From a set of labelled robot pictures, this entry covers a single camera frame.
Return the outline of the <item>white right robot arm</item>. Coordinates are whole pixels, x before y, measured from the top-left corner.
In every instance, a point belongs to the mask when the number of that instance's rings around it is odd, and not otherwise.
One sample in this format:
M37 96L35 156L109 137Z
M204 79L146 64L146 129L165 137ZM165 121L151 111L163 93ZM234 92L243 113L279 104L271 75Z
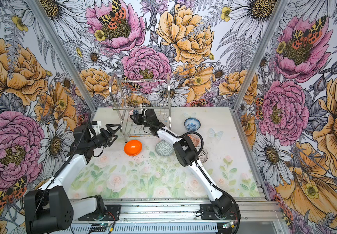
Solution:
M204 140L199 133L189 131L182 135L175 134L159 121L153 109L143 109L141 113L130 115L130 119L136 125L148 127L153 136L172 145L178 162L183 167L189 168L199 179L218 219L225 219L230 215L233 215L235 220L241 218L240 209L235 199L217 186L199 159L204 146Z

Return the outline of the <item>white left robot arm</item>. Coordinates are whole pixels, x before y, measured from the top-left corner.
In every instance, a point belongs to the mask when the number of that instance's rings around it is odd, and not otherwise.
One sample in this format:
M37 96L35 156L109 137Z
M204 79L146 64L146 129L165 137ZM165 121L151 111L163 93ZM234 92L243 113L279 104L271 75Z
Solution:
M83 216L103 218L107 211L101 196L70 201L67 192L71 184L95 157L95 149L111 147L118 138L119 124L106 124L95 130L96 124L75 128L75 141L64 164L40 188L24 196L25 224L28 234L51 234L68 229Z

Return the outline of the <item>plain orange bowl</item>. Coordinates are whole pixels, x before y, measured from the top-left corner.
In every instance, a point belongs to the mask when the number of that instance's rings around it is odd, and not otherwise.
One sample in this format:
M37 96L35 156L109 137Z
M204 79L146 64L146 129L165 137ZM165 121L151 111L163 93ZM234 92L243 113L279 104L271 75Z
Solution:
M130 140L124 146L124 152L130 157L137 156L141 153L143 148L142 143L139 140Z

